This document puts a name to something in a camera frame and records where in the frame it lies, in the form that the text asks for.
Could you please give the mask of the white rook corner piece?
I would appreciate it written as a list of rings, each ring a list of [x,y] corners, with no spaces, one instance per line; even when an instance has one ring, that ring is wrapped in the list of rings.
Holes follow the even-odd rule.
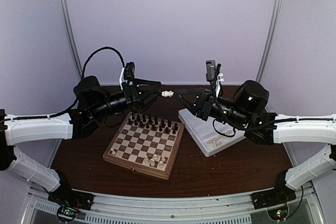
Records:
[[[114,149],[111,149],[109,152],[110,155],[115,156],[116,155],[116,151]]]

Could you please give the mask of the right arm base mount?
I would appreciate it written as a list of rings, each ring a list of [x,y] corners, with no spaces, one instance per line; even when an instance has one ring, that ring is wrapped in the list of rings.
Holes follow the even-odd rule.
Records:
[[[255,209],[267,208],[275,205],[285,204],[296,199],[296,192],[286,186],[285,170],[277,175],[273,189],[259,191],[251,194],[251,200]]]

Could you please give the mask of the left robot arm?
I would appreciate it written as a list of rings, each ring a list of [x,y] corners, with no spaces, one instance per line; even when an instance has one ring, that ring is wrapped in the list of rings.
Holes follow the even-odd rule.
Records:
[[[76,109],[36,116],[14,116],[1,110],[1,170],[18,174],[43,187],[60,204],[71,205],[76,195],[65,174],[41,165],[16,145],[87,138],[107,117],[127,109],[144,111],[161,96],[159,81],[129,77],[121,87],[121,91],[112,94],[100,85],[97,77],[87,76],[73,89]]]

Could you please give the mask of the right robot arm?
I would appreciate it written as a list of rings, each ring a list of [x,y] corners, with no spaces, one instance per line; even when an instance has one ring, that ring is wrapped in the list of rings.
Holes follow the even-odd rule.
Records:
[[[323,143],[317,154],[282,173],[269,192],[272,203],[279,204],[290,191],[335,169],[335,114],[326,116],[288,116],[266,112],[269,92],[258,82],[247,80],[232,100],[217,97],[215,89],[176,90],[174,97],[194,116],[206,121],[209,117],[227,123],[259,145],[288,142]]]

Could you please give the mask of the white tall piece carried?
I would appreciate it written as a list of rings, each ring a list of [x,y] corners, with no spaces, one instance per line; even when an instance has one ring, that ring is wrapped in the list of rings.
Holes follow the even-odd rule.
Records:
[[[162,91],[161,96],[165,98],[171,98],[174,95],[174,91]]]

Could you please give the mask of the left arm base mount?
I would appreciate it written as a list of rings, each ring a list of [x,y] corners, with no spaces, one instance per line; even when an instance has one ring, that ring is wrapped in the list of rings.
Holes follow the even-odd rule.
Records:
[[[60,206],[90,210],[94,195],[73,190],[66,175],[61,171],[56,171],[56,173],[60,179],[60,186],[53,192],[47,191],[49,195],[48,200],[53,201]]]

